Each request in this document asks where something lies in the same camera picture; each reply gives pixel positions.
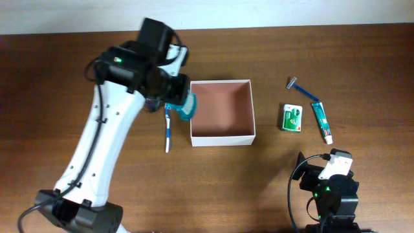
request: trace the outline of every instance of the toothbrush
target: toothbrush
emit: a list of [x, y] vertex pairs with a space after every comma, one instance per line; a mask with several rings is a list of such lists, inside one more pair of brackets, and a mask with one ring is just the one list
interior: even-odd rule
[[168, 116], [168, 108], [166, 107], [166, 125], [167, 125], [167, 130], [166, 130], [166, 153], [169, 152], [169, 149], [171, 148], [171, 137], [169, 135], [169, 123], [170, 119]]

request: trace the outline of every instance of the blue razor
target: blue razor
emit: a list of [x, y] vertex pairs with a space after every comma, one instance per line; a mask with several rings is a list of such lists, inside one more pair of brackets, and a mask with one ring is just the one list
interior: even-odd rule
[[305, 96], [308, 96], [311, 100], [315, 101], [315, 102], [319, 102], [319, 99], [314, 96], [313, 94], [310, 94], [309, 92], [307, 92], [306, 90], [304, 90], [302, 87], [298, 86], [295, 84], [295, 81], [297, 80], [296, 77], [293, 77], [293, 79], [290, 81], [290, 83], [286, 86], [287, 89], [290, 89], [291, 87], [296, 88], [296, 90], [302, 92]]

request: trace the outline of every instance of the teal object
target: teal object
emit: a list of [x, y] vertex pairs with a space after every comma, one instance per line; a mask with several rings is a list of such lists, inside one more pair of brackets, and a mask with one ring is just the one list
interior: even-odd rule
[[197, 98], [194, 93], [188, 90], [187, 99], [184, 101], [184, 105], [175, 105], [166, 103], [166, 109], [172, 109], [176, 111], [182, 120], [190, 121], [197, 108]]
[[323, 110], [323, 105], [321, 102], [312, 104], [313, 110], [315, 111], [316, 119], [318, 120], [319, 126], [321, 128], [323, 137], [325, 138], [326, 144], [330, 145], [333, 143], [332, 133], [329, 129], [328, 121], [325, 116], [325, 111]]

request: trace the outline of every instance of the wood grain surface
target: wood grain surface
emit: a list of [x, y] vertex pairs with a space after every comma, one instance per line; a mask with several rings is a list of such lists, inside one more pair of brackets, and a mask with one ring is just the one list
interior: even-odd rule
[[[256, 139], [251, 146], [193, 148], [190, 125], [142, 112], [116, 164], [109, 200], [131, 232], [284, 232], [291, 229], [287, 182], [299, 151], [353, 154], [360, 182], [356, 222], [379, 232], [414, 230], [414, 24], [179, 31], [190, 48], [181, 72], [192, 80], [251, 79]], [[93, 84], [83, 68], [136, 32], [0, 36], [0, 228], [68, 165], [89, 114]], [[326, 145], [311, 100], [324, 104], [334, 144]], [[302, 132], [280, 131], [283, 104], [303, 106]], [[323, 165], [324, 161], [314, 161]], [[310, 192], [293, 182], [296, 223]], [[311, 205], [311, 214], [316, 208]], [[62, 232], [39, 213], [27, 232]]]

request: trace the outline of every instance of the toothpaste tube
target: toothpaste tube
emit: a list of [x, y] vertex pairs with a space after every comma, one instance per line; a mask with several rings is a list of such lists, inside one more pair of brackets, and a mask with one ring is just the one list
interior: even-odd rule
[[329, 129], [328, 121], [326, 120], [325, 111], [321, 102], [312, 104], [313, 110], [315, 111], [316, 118], [318, 119], [319, 126], [321, 127], [323, 137], [325, 138], [326, 144], [332, 144], [332, 134]]

